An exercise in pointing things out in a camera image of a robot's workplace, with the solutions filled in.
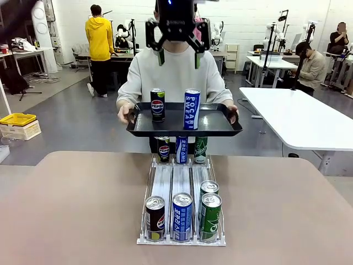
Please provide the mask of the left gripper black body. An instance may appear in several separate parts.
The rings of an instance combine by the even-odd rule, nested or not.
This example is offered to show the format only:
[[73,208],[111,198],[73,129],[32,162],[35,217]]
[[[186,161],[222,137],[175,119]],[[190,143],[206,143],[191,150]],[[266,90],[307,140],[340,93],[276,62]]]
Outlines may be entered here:
[[158,27],[168,41],[187,41],[195,29],[194,1],[158,0]]

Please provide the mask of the person's left hand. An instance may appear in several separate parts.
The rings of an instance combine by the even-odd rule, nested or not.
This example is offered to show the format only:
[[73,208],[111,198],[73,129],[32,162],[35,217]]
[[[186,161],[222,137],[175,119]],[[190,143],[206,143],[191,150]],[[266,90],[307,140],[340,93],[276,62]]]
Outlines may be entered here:
[[239,111],[235,105],[230,105],[227,107],[228,109],[228,120],[231,124],[235,124],[239,120]]

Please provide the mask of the person's right hand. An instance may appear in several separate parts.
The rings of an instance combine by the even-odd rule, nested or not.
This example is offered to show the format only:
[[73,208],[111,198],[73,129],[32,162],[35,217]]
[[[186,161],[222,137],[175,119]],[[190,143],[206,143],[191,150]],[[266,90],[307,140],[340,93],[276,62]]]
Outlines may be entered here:
[[123,124],[128,125],[129,123],[135,123],[135,111],[128,105],[122,106],[117,116]]

